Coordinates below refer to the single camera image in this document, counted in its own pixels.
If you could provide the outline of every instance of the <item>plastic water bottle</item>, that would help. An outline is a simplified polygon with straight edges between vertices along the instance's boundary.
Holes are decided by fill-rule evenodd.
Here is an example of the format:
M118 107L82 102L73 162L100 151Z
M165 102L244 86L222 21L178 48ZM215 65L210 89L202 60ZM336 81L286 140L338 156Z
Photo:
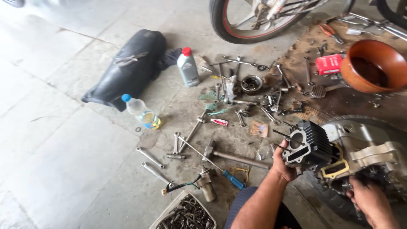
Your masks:
M141 99L132 98L129 94L122 95L122 100L126 102L127 111L134 115L143 126L150 130L156 130L161 124L161 120L146 107Z
M198 85L199 80L197 65L194 57L192 56L191 48L183 48L182 54L179 55L177 66L181 73L185 86L192 87Z

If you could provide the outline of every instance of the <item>blue bottle cap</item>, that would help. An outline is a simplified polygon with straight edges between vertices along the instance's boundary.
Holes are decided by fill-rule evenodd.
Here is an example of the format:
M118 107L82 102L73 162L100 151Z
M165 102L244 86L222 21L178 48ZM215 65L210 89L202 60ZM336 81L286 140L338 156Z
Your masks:
M131 95L129 95L129 94L122 95L122 100L125 101L125 102L130 101L131 100Z

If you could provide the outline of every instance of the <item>brown clay bowl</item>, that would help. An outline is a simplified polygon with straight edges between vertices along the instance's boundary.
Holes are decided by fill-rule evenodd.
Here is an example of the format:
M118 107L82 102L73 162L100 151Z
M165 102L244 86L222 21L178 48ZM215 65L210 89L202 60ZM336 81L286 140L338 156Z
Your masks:
M341 74L354 89L365 93L403 90L407 62L393 47L376 40L351 45L341 64Z

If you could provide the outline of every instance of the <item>blue-handled screwdriver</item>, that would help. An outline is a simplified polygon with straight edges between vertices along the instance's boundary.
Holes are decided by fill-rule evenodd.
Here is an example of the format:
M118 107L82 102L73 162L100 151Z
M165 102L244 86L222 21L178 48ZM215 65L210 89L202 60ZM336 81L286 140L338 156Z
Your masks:
M206 160L208 160L211 164L213 164L217 169L222 171L222 175L224 177L226 177L227 179L230 180L230 182L232 182L232 184L234 184L236 187L238 187L240 190L245 188L245 184L241 181L239 181L238 178L236 178L235 176L232 176L230 174L230 172L228 172L227 170L223 170L222 168L220 168L219 166L217 166L215 163L213 163L213 161L209 160L207 157L205 157L201 152L199 152L197 149L195 149L193 146L191 146L191 144L189 144L188 142L186 142L183 138L181 138L180 136L178 136L178 139L180 139L181 141L183 141L185 144L187 144L189 147L191 147L191 149L195 150L198 154L200 154L201 156L203 156L204 158L206 158Z

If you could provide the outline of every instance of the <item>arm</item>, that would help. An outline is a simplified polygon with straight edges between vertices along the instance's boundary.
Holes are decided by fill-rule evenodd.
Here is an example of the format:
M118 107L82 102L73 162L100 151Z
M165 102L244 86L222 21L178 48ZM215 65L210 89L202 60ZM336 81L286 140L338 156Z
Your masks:
M347 192L348 197L356 210L365 214L373 229L400 229L386 195L377 185L372 182L364 185L353 176L349 182L353 189Z
M287 141L280 144L287 146ZM294 168L285 166L281 148L273 154L273 167L252 197L243 205L232 224L232 229L274 228L277 211L288 182L297 178Z

